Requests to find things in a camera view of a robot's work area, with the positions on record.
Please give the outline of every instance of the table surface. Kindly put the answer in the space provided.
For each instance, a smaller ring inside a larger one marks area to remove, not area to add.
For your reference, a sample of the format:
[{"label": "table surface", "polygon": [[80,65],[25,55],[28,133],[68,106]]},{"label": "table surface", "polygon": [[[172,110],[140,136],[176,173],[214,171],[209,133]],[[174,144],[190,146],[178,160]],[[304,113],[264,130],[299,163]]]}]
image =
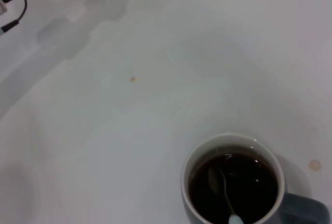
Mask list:
[{"label": "table surface", "polygon": [[329,102],[296,86],[330,52],[330,2],[129,0],[101,18],[0,122],[3,223],[189,223],[184,159],[229,131],[270,146],[291,192],[332,205]]}]

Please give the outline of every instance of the stain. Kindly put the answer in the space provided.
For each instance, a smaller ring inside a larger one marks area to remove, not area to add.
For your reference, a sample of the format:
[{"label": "stain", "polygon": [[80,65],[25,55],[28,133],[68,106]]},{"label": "stain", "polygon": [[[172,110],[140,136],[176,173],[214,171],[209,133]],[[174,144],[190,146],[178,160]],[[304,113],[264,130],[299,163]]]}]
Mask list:
[{"label": "stain", "polygon": [[116,21],[122,18],[127,12],[129,0],[86,0],[85,5],[102,8],[105,20]]},{"label": "stain", "polygon": [[313,171],[319,171],[321,169],[321,163],[318,160],[312,160],[309,163],[309,168],[312,169]]}]

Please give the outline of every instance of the coffee stain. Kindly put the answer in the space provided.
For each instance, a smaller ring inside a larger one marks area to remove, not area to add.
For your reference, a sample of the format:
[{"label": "coffee stain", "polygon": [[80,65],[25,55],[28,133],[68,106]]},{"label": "coffee stain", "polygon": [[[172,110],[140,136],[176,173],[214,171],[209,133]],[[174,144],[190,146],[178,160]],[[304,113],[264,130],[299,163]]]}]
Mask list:
[{"label": "coffee stain", "polygon": [[318,160],[312,160],[309,163],[309,168],[312,169],[313,171],[319,171],[322,168],[322,166]]}]

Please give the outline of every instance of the mug rim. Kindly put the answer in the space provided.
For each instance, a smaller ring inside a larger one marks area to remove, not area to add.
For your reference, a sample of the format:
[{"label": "mug rim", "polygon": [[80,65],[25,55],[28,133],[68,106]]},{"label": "mug rim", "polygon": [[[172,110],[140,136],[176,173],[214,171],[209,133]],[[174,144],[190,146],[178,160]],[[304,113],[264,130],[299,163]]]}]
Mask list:
[{"label": "mug rim", "polygon": [[285,192],[285,176],[284,176],[284,172],[282,170],[282,167],[280,165],[280,162],[279,160],[277,159],[277,157],[275,156],[275,154],[267,147],[265,146],[264,144],[262,144],[261,142],[257,141],[256,139],[250,137],[250,136],[247,136],[247,135],[244,135],[244,134],[240,134],[240,133],[231,133],[231,132],[228,132],[228,133],[221,133],[221,134],[217,134],[211,138],[209,138],[207,141],[205,142],[202,142],[200,143],[198,146],[196,146],[190,153],[189,155],[187,156],[184,164],[183,164],[183,167],[182,167],[182,171],[181,171],[181,192],[182,192],[182,196],[188,206],[188,208],[190,209],[190,211],[203,223],[205,224],[213,224],[211,222],[209,222],[208,220],[204,219],[197,211],[196,209],[194,208],[194,206],[192,205],[190,199],[189,199],[189,196],[187,195],[186,193],[186,186],[185,186],[185,172],[186,172],[186,169],[187,169],[187,165],[188,165],[188,162],[190,160],[190,158],[192,157],[192,155],[203,145],[205,145],[206,143],[208,142],[211,142],[217,138],[221,138],[221,137],[226,137],[226,136],[231,136],[231,137],[239,137],[239,138],[242,138],[242,139],[250,139],[251,141],[255,142],[258,146],[260,146],[262,149],[264,149],[267,154],[269,155],[270,159],[273,160],[273,162],[276,164],[277,168],[278,168],[278,171],[274,171],[276,173],[276,175],[278,174],[279,177],[280,177],[280,182],[281,182],[281,185],[278,185],[279,189],[278,190],[278,195],[277,195],[277,198],[276,198],[276,201],[272,207],[272,209],[262,218],[260,219],[259,221],[255,222],[254,224],[262,224],[264,223],[265,221],[267,221],[277,210],[278,208],[280,207],[281,205],[281,202],[283,200],[283,197],[284,197],[284,192]]}]

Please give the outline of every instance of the coffee mug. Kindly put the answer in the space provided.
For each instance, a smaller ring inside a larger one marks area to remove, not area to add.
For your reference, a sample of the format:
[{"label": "coffee mug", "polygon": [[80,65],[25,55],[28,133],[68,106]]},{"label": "coffee mug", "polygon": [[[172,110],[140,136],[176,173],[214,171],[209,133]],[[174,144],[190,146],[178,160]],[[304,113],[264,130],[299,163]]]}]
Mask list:
[{"label": "coffee mug", "polygon": [[217,154],[223,154],[223,149],[230,146],[252,149],[260,154],[269,163],[277,179],[278,195],[275,204],[255,224],[330,224],[329,211],[323,203],[287,192],[284,172],[277,157],[269,148],[251,137],[235,133],[220,134],[199,145],[189,154],[183,165],[181,191],[187,215],[192,223],[212,224],[195,210],[190,200],[189,184],[192,173],[199,164]]}]

